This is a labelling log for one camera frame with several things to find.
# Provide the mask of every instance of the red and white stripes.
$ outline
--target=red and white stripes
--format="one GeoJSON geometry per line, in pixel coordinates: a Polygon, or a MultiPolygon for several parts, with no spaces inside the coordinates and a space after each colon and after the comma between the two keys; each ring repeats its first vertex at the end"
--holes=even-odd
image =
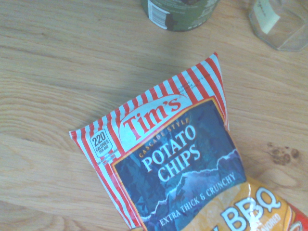
{"type": "MultiPolygon", "coordinates": [[[[125,148],[119,133],[123,119],[139,107],[170,95],[185,96],[188,101],[187,105],[194,105],[212,98],[218,105],[218,109],[223,115],[225,126],[228,128],[228,113],[221,70],[217,54],[214,53],[205,61],[147,90],[101,119],[82,129],[70,132],[71,138],[97,171],[104,188],[130,229],[143,226],[147,230],[124,186],[121,184],[121,180],[118,179],[115,173],[113,168],[114,157],[109,157],[110,155],[115,155],[114,160],[116,160],[129,152],[125,148]],[[102,130],[110,138],[112,149],[106,153],[106,156],[98,157],[93,145],[90,144],[90,139],[102,130]]],[[[146,133],[144,137],[142,136],[138,143],[142,142],[151,133],[152,130],[146,133]]]]}

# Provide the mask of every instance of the paper label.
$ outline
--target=paper label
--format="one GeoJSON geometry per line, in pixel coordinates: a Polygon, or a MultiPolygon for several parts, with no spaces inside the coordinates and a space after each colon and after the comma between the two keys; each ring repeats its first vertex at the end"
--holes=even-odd
{"type": "Polygon", "coordinates": [[[257,0],[254,5],[254,12],[261,27],[261,30],[268,34],[280,19],[275,13],[268,0],[257,0]]]}

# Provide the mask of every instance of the potato chip bag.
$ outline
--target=potato chip bag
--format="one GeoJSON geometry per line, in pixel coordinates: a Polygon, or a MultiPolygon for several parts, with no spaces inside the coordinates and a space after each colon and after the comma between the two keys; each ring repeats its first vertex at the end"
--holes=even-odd
{"type": "Polygon", "coordinates": [[[303,213],[246,177],[216,53],[70,136],[130,229],[308,231],[303,213]]]}

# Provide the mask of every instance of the wood knot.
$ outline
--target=wood knot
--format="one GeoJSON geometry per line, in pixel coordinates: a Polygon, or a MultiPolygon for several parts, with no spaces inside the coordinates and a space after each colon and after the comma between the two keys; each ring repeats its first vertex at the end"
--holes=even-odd
{"type": "Polygon", "coordinates": [[[267,143],[266,153],[272,157],[275,164],[283,166],[289,164],[292,158],[297,159],[300,155],[300,152],[295,148],[290,149],[288,146],[279,147],[274,145],[272,142],[267,143]]]}

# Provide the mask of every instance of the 220 calories label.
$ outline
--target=220 calories label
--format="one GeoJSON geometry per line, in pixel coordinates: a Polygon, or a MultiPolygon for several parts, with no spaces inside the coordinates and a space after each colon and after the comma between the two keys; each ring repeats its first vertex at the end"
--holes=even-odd
{"type": "Polygon", "coordinates": [[[109,151],[112,149],[112,144],[104,129],[97,132],[91,138],[91,144],[98,158],[107,155],[109,151]]]}

